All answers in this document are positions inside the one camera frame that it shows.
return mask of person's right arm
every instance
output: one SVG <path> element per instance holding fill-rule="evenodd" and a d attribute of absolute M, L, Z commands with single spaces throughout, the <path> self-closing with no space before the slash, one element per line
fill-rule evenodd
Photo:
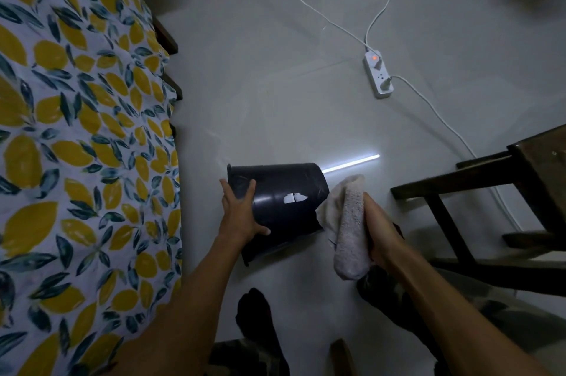
<path fill-rule="evenodd" d="M 372 258 L 411 296 L 454 376 L 550 375 L 412 249 L 367 193 L 364 212 L 374 243 Z"/>

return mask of forearm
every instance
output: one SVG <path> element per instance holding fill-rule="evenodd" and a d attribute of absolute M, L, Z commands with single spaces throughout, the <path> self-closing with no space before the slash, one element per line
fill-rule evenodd
<path fill-rule="evenodd" d="M 136 340 L 113 375 L 202 375 L 216 336 L 218 315 L 241 246 L 218 236 L 179 294 Z"/>
<path fill-rule="evenodd" d="M 405 287 L 455 376 L 548 375 L 407 245 L 395 246 L 386 269 Z"/>

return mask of person's right hand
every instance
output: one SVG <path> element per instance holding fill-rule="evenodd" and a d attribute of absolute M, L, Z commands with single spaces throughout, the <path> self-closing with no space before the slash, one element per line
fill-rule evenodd
<path fill-rule="evenodd" d="M 370 247 L 370 257 L 377 265 L 386 268 L 390 253 L 399 246 L 405 246 L 405 241 L 386 212 L 367 193 L 363 194 L 363 210 L 373 242 Z"/>

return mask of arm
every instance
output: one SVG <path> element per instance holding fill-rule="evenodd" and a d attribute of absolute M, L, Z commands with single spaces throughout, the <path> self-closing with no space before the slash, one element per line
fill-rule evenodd
<path fill-rule="evenodd" d="M 399 236 L 386 213 L 364 194 L 372 258 L 405 287 L 455 376 L 549 376 L 495 328 Z"/>
<path fill-rule="evenodd" d="M 136 340 L 135 350 L 121 357 L 110 376 L 204 373 L 224 291 L 238 255 L 256 233 L 269 234 L 252 215 L 255 181 L 250 182 L 241 201 L 224 179 L 220 182 L 224 217 L 210 251 L 184 280 L 179 294 Z"/>

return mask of power cord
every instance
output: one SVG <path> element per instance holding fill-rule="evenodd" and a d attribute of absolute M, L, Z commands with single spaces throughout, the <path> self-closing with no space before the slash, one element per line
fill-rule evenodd
<path fill-rule="evenodd" d="M 374 23 L 377 21 L 377 19 L 379 18 L 379 16 L 381 14 L 383 14 L 383 12 L 386 10 L 387 6 L 389 5 L 390 0 L 387 0 L 386 2 L 386 6 L 384 6 L 382 8 L 381 11 L 379 11 L 378 15 L 375 16 L 375 18 L 372 20 L 372 22 L 370 23 L 369 27 L 367 28 L 366 31 L 366 36 L 365 36 L 365 41 L 362 41 L 360 38 L 358 38 L 357 36 L 355 36 L 354 34 L 352 34 L 351 32 L 349 32 L 348 30 L 344 29 L 342 26 L 340 26 L 339 24 L 336 24 L 335 22 L 331 21 L 327 16 L 325 16 L 324 14 L 322 14 L 319 10 L 317 10 L 316 8 L 313 8 L 312 6 L 308 5 L 307 2 L 305 2 L 304 0 L 300 0 L 301 3 L 307 7 L 309 7 L 311 10 L 313 10 L 316 14 L 320 15 L 321 17 L 323 17 L 329 24 L 331 24 L 332 26 L 335 26 L 336 28 L 342 30 L 342 32 L 347 33 L 348 35 L 350 35 L 352 38 L 354 38 L 356 41 L 358 41 L 360 44 L 364 45 L 366 48 L 366 51 L 372 51 L 375 53 L 375 50 L 373 48 L 371 48 L 368 43 L 367 43 L 367 36 L 370 33 L 370 29 L 371 27 L 374 25 Z M 397 78 L 400 79 L 402 81 L 405 82 L 405 84 L 407 84 L 407 86 L 409 86 L 423 101 L 426 102 L 426 104 L 432 109 L 432 111 L 435 113 L 436 117 L 442 122 L 442 124 L 444 124 L 446 126 L 446 128 L 448 130 L 450 130 L 461 142 L 462 144 L 464 144 L 464 146 L 468 149 L 468 151 L 470 151 L 470 154 L 476 159 L 478 158 L 478 156 L 475 154 L 474 150 L 471 149 L 470 145 L 468 145 L 468 143 L 466 142 L 466 140 L 462 137 L 462 135 L 460 135 L 460 133 L 458 133 L 456 130 L 454 130 L 443 118 L 442 116 L 438 113 L 438 111 L 436 110 L 436 108 L 433 106 L 433 104 L 420 92 L 418 91 L 409 81 L 407 81 L 406 79 L 404 79 L 403 77 L 400 77 L 399 75 L 390 75 L 391 78 Z M 503 201 L 503 198 L 501 197 L 501 194 L 499 193 L 499 190 L 497 187 L 491 187 L 490 191 L 493 195 L 493 198 L 495 199 L 496 202 L 498 202 L 499 206 L 501 207 L 501 209 L 503 210 L 503 212 L 507 215 L 507 218 L 509 219 L 509 221 L 513 224 L 513 226 L 515 227 L 515 229 L 517 230 L 522 230 L 519 222 L 517 221 L 517 219 L 513 216 L 513 214 L 511 213 L 511 211 L 509 210 L 509 207 L 506 205 L 505 201 Z"/>

